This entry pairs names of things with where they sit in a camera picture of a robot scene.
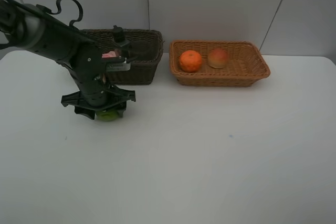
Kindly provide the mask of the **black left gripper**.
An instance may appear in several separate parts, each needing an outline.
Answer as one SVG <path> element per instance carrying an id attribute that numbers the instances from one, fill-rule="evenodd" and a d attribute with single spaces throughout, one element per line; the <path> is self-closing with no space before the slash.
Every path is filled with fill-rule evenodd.
<path id="1" fill-rule="evenodd" d="M 115 109 L 118 117 L 122 118 L 128 101 L 136 101 L 135 92 L 121 89 L 109 81 L 91 79 L 87 81 L 73 77 L 79 91 L 64 95 L 61 104 L 75 106 L 74 112 L 91 120 L 95 119 L 94 110 Z"/>

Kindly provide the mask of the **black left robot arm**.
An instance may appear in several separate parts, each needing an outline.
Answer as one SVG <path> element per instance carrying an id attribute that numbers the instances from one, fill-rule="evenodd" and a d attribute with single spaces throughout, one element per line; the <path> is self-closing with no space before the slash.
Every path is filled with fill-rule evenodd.
<path id="1" fill-rule="evenodd" d="M 135 92 L 118 88 L 106 75 L 128 71 L 132 49 L 113 41 L 108 46 L 115 54 L 104 57 L 99 42 L 74 26 L 82 20 L 83 8 L 77 0 L 72 1 L 79 16 L 65 25 L 45 6 L 1 0 L 1 32 L 8 40 L 1 49 L 19 48 L 66 68 L 79 90 L 62 96 L 61 104 L 72 105 L 76 114 L 101 121 L 121 118 L 127 102 L 136 100 Z"/>

